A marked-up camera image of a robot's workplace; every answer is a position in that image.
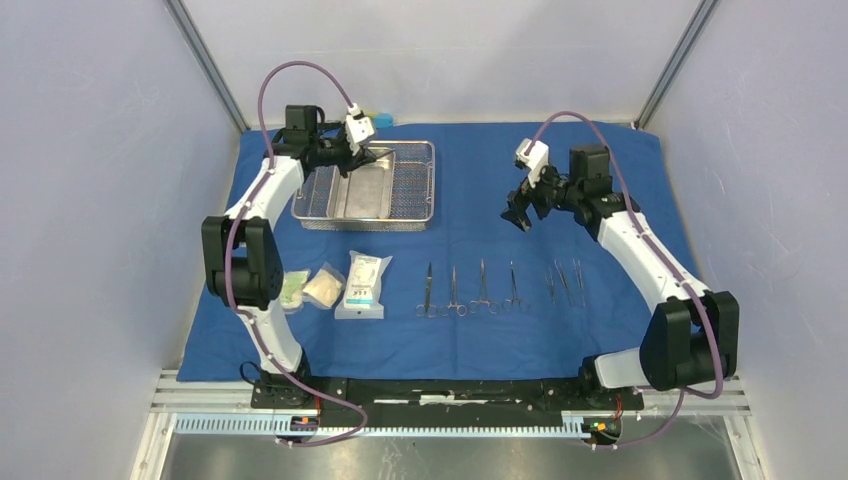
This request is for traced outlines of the blue surgical wrap cloth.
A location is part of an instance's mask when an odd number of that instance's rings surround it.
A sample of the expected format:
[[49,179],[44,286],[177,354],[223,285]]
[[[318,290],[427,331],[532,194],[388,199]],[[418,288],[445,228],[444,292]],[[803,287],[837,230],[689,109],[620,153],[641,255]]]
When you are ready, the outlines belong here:
[[[541,129],[532,123],[410,124],[385,129],[385,140],[425,140],[436,153],[435,212],[423,231],[344,232],[305,229],[290,212],[274,230],[288,270],[325,262],[346,272],[351,250],[392,256],[383,277],[382,320],[336,320],[306,306],[288,319],[317,376],[380,380],[523,380],[573,377],[584,358],[635,348],[652,317],[619,263],[569,212],[554,211],[522,232],[500,216],[522,173],[514,153]],[[554,267],[557,258],[574,299],[570,306]],[[581,306],[573,258],[582,265],[587,307]],[[441,316],[457,269],[459,302],[478,298],[480,260],[497,314]],[[510,262],[528,312],[504,312]],[[434,318],[418,317],[432,264]],[[545,284],[550,266],[557,306]]]

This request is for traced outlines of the metal mesh tray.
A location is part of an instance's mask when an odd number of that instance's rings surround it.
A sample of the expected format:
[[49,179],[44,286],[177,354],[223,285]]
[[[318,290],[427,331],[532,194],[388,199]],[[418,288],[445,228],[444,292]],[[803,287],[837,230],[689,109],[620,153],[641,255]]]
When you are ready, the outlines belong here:
[[390,215],[384,220],[334,219],[327,216],[335,167],[311,173],[295,195],[291,214],[310,230],[395,232],[422,231],[434,215],[436,155],[434,145],[423,140],[373,141],[368,148],[395,152]]

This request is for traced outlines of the steel toothed tissue forceps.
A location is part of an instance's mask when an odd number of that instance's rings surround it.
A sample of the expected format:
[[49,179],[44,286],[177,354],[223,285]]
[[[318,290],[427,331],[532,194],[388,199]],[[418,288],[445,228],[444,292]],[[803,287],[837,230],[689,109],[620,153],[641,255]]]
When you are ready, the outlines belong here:
[[569,285],[568,280],[567,280],[567,276],[565,274],[565,271],[562,267],[561,262],[557,258],[554,259],[554,267],[557,271],[557,275],[560,279],[560,282],[562,283],[562,286],[564,288],[565,295],[566,295],[566,298],[569,302],[569,305],[574,306],[574,299],[573,299],[573,296],[572,296],[570,285]]

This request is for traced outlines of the steel needle holder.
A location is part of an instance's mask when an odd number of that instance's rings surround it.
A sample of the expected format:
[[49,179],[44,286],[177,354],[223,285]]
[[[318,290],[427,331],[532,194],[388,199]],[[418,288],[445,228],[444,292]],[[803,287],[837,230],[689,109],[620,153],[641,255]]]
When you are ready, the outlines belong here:
[[523,299],[519,293],[515,266],[513,262],[510,262],[510,296],[503,300],[501,309],[504,312],[528,312],[530,308],[530,303]]

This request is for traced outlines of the steel hemostat forceps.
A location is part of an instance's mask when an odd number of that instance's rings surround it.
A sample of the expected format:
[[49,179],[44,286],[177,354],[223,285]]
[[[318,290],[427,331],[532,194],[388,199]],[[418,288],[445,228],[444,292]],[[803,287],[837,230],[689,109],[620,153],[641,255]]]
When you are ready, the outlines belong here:
[[499,311],[498,303],[492,300],[488,293],[486,263],[484,259],[480,260],[478,298],[469,302],[468,310],[471,314],[477,314],[483,311],[488,311],[490,314],[497,314]]

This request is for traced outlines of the steel ring-handled forceps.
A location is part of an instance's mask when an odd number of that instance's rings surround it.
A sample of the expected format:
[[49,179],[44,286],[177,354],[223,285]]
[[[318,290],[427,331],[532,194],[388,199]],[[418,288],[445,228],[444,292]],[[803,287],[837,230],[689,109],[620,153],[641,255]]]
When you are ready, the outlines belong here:
[[455,313],[460,317],[464,317],[468,313],[468,307],[459,302],[458,275],[455,267],[451,270],[450,296],[446,305],[439,309],[441,316],[448,316]]

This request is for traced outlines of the white sterile packet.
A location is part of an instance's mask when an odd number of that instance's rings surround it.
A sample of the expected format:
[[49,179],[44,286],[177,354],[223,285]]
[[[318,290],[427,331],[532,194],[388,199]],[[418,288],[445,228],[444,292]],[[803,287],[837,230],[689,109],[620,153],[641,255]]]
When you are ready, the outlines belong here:
[[335,308],[336,320],[382,320],[385,307],[380,301],[382,279],[393,259],[377,257],[351,250],[350,268],[339,305]]

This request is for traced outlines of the beige gauze packet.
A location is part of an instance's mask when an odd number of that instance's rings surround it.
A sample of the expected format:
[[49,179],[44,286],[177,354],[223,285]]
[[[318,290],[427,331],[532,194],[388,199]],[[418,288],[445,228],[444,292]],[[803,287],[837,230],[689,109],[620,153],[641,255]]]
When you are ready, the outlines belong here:
[[330,263],[325,262],[317,273],[304,285],[304,300],[318,309],[331,309],[340,298],[346,278]]

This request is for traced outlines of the steel surgical scissors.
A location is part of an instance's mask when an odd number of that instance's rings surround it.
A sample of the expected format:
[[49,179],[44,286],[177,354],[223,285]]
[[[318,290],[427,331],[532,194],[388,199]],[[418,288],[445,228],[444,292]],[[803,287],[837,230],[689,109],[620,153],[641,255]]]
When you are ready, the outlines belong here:
[[415,314],[418,317],[427,317],[434,318],[438,315],[438,307],[432,303],[432,282],[433,282],[433,269],[432,264],[429,263],[425,276],[425,292],[423,301],[415,307]]

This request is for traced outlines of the green sterile packet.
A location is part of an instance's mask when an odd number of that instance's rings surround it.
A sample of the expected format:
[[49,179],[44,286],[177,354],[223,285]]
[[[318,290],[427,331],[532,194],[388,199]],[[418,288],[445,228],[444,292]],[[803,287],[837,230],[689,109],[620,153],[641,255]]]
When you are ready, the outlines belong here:
[[309,269],[293,270],[284,274],[279,302],[285,313],[296,313],[303,308],[303,288],[309,281],[310,274]]

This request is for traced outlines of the steel scalpel handle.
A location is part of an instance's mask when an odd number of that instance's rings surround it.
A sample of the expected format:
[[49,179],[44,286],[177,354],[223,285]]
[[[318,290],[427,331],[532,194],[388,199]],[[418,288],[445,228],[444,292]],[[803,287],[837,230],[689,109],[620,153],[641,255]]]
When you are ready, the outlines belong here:
[[394,150],[390,148],[372,149],[363,147],[338,167],[339,173],[342,177],[347,178],[351,172],[388,157],[393,152]]

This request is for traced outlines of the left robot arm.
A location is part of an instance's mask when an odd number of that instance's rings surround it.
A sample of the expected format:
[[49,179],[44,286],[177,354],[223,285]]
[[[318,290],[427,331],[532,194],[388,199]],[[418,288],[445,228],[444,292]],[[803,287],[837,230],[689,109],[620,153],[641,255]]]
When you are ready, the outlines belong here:
[[225,213],[201,225],[206,284],[243,322],[260,356],[260,377],[277,377],[275,392],[290,407],[306,405],[314,381],[301,345],[277,300],[284,280],[274,227],[289,200],[318,167],[342,175],[371,162],[371,119],[355,103],[341,121],[327,122],[315,105],[289,105],[277,137],[263,136],[259,172]]

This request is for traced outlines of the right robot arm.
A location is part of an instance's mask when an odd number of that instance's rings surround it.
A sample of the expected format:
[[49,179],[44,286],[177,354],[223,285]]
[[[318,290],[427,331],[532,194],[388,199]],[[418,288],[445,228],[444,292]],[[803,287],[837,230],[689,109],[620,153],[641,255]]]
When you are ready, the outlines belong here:
[[553,210],[573,213],[618,261],[652,313],[639,347],[585,360],[588,374],[579,378],[577,392],[591,408],[606,406],[618,388],[691,391],[696,384],[733,376],[737,366],[738,301],[728,291],[710,289],[676,260],[635,201],[615,191],[611,159],[601,144],[575,147],[568,173],[561,174],[550,164],[546,144],[525,139],[515,164],[527,175],[509,193],[501,214],[528,231],[529,208],[539,218]]

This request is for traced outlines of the cyan blue block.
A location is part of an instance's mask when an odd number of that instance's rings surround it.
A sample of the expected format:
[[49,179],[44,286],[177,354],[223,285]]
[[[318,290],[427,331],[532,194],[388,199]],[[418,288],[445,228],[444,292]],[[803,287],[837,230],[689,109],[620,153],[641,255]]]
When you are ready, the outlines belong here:
[[394,117],[388,113],[378,113],[372,117],[372,120],[377,129],[391,128],[395,124]]

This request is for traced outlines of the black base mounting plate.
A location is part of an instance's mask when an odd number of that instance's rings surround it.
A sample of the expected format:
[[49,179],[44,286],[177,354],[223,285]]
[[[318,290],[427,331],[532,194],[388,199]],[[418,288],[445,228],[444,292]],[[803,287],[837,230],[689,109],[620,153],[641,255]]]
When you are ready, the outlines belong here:
[[307,425],[353,428],[552,426],[564,412],[612,417],[645,405],[632,389],[603,389],[580,378],[537,380],[306,379],[306,392],[281,375],[251,381],[251,407],[314,416]]

